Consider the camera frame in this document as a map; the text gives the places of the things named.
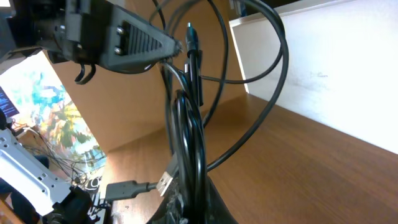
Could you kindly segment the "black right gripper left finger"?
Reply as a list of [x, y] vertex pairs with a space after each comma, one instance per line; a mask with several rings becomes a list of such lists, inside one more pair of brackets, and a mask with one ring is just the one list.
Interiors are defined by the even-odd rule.
[[183, 213], [187, 185], [173, 180], [168, 187], [162, 187], [160, 192], [164, 193], [164, 199], [147, 224], [186, 224], [187, 218]]

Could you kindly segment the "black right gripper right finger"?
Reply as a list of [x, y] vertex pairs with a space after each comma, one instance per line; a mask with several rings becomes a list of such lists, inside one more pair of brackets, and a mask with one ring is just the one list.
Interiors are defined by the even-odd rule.
[[205, 223], [238, 224], [228, 210], [210, 177], [206, 178]]

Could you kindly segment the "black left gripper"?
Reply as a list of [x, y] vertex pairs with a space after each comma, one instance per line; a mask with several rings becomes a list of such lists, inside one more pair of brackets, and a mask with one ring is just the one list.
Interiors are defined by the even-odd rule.
[[52, 63], [137, 74], [178, 55], [182, 45], [122, 1], [1, 2], [1, 71], [42, 50]]

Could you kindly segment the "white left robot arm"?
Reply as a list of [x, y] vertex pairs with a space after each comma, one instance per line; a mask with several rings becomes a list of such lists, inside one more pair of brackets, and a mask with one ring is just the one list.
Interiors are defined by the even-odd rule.
[[[1, 69], [41, 50], [52, 63], [79, 64], [84, 85], [98, 67], [142, 73], [178, 55], [179, 41], [137, 14], [102, 0], [17, 0], [1, 4]], [[89, 223], [87, 192], [60, 180], [1, 121], [1, 178], [50, 223]]]

